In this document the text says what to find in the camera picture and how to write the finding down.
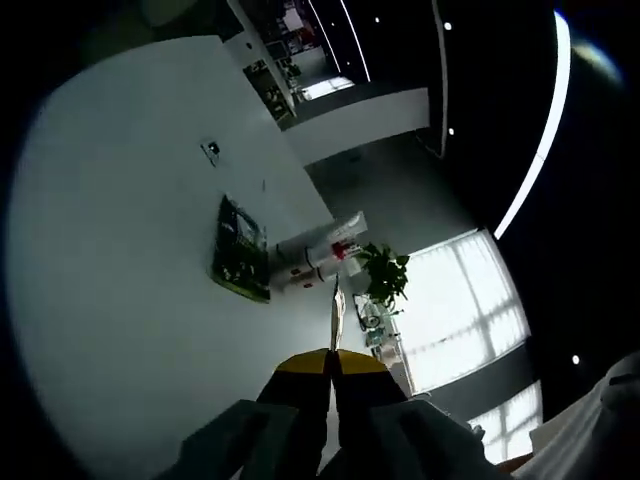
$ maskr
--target black ceiling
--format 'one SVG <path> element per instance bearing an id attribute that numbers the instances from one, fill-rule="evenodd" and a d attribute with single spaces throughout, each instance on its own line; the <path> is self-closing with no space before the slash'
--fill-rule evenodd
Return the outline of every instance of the black ceiling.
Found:
<path id="1" fill-rule="evenodd" d="M 448 34 L 449 137 L 445 166 L 478 221 L 494 231 L 534 157 L 555 81 L 549 6 L 441 2 Z M 631 15 L 598 3 L 559 6 L 572 42 L 587 38 L 624 73 Z M 524 206 L 498 245 L 531 325 L 545 417 L 584 394 L 639 349 L 633 247 L 634 154 L 629 89 L 575 53 L 556 139 Z M 581 358 L 579 366 L 572 355 Z"/>
<path id="2" fill-rule="evenodd" d="M 443 84 L 432 2 L 413 0 L 397 5 L 383 0 L 343 0 L 362 56 L 341 1 L 312 2 L 333 48 L 341 75 L 356 84 L 367 82 L 363 56 L 372 82 L 402 89 L 428 87 L 432 122 L 426 139 L 435 150 L 440 150 Z M 299 5 L 307 11 L 316 31 L 321 32 L 308 0 L 300 0 Z M 333 65 L 329 45 L 326 41 L 322 45 L 328 63 Z"/>

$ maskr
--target led strip light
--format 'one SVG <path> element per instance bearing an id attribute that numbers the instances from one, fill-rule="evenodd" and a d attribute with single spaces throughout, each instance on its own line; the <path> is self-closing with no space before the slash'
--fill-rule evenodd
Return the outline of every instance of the led strip light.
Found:
<path id="1" fill-rule="evenodd" d="M 518 190 L 509 210 L 507 210 L 500 225 L 498 225 L 498 228 L 496 228 L 494 232 L 498 240 L 507 230 L 507 227 L 518 213 L 518 210 L 520 210 L 520 207 L 531 191 L 531 187 L 533 187 L 533 184 L 538 178 L 538 174 L 542 169 L 542 165 L 544 165 L 544 161 L 547 159 L 547 154 L 551 149 L 551 144 L 558 131 L 558 125 L 560 124 L 560 118 L 562 117 L 562 111 L 564 109 L 564 102 L 567 98 L 569 70 L 571 67 L 571 35 L 569 34 L 569 25 L 567 25 L 565 19 L 562 18 L 558 12 L 554 12 L 554 14 L 556 18 L 556 34 L 558 36 L 558 66 L 556 69 L 556 84 L 553 89 L 551 108 L 549 109 L 549 118 L 544 127 L 544 132 L 542 132 L 538 150 L 533 157 L 533 161 L 531 162 L 527 175 L 524 177 L 520 190 Z"/>
<path id="2" fill-rule="evenodd" d="M 340 0 L 340 3 L 342 4 L 342 8 L 344 8 L 344 13 L 347 15 L 347 20 L 349 21 L 351 31 L 353 32 L 353 38 L 356 39 L 356 45 L 358 46 L 358 51 L 360 52 L 360 58 L 362 58 L 362 65 L 364 66 L 364 73 L 367 76 L 367 81 L 370 82 L 371 77 L 369 76 L 367 63 L 364 61 L 364 55 L 362 54 L 362 48 L 360 48 L 360 41 L 358 40 L 358 35 L 356 35 L 356 29 L 353 28 L 353 22 L 351 21 L 351 17 L 349 16 L 349 12 L 347 11 L 347 6 L 344 4 L 344 0 Z"/>
<path id="3" fill-rule="evenodd" d="M 331 46 L 331 42 L 329 41 L 329 37 L 327 36 L 327 32 L 325 32 L 324 27 L 322 26 L 322 22 L 320 21 L 320 17 L 318 16 L 318 12 L 316 12 L 316 8 L 313 6 L 313 3 L 311 3 L 311 0 L 309 0 L 309 5 L 311 5 L 311 10 L 313 10 L 313 14 L 318 19 L 318 24 L 320 24 L 320 29 L 322 30 L 324 38 L 327 39 L 327 45 L 329 45 L 329 50 L 331 50 L 333 61 L 336 62 L 336 67 L 338 67 L 338 73 L 342 73 L 342 70 L 340 70 L 340 64 L 338 63 L 338 59 L 336 58 L 336 54 L 333 52 L 333 47 Z"/>

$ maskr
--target window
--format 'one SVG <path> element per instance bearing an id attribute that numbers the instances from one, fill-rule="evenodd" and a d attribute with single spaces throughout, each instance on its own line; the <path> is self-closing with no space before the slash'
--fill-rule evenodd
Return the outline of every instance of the window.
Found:
<path id="1" fill-rule="evenodd" d="M 323 97 L 330 93 L 337 92 L 343 88 L 349 88 L 353 86 L 353 82 L 348 78 L 335 77 L 331 80 L 325 80 L 324 82 L 316 83 L 310 87 L 304 88 L 302 94 L 307 100 L 313 100 L 314 98 Z"/>
<path id="2" fill-rule="evenodd" d="M 411 255 L 394 324 L 414 394 L 492 362 L 528 336 L 518 295 L 486 231 Z"/>
<path id="3" fill-rule="evenodd" d="M 531 453 L 529 432 L 541 423 L 539 382 L 469 422 L 472 427 L 480 425 L 484 429 L 484 454 L 491 463 Z"/>

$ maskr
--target ceiling light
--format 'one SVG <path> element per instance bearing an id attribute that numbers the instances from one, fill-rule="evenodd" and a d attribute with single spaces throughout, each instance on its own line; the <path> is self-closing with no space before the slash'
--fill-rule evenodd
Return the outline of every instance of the ceiling light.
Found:
<path id="1" fill-rule="evenodd" d="M 360 52 L 360 58 L 362 58 L 362 66 L 364 67 L 364 74 L 367 76 L 367 82 L 370 82 L 371 77 L 369 76 L 369 69 L 367 68 L 367 62 L 364 61 L 364 55 L 362 54 L 362 47 L 360 47 L 358 35 L 356 35 L 356 29 L 353 26 L 353 22 L 351 21 L 351 17 L 349 16 L 349 12 L 347 11 L 347 6 L 344 4 L 344 0 L 340 0 L 340 3 L 342 4 L 342 9 L 344 10 L 344 14 L 347 16 L 347 21 L 349 22 L 349 26 L 351 27 L 351 31 L 353 32 L 353 38 L 356 40 L 356 46 L 358 47 L 358 51 Z"/>

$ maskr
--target potted plant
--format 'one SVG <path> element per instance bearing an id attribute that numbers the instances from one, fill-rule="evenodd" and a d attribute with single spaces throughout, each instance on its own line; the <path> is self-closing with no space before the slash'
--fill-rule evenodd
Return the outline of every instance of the potted plant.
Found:
<path id="1" fill-rule="evenodd" d="M 373 243 L 363 247 L 358 259 L 364 262 L 362 268 L 369 274 L 371 283 L 366 294 L 374 304 L 384 306 L 390 315 L 397 315 L 395 299 L 404 294 L 407 285 L 407 263 L 409 255 L 397 256 L 388 245 L 382 250 Z"/>

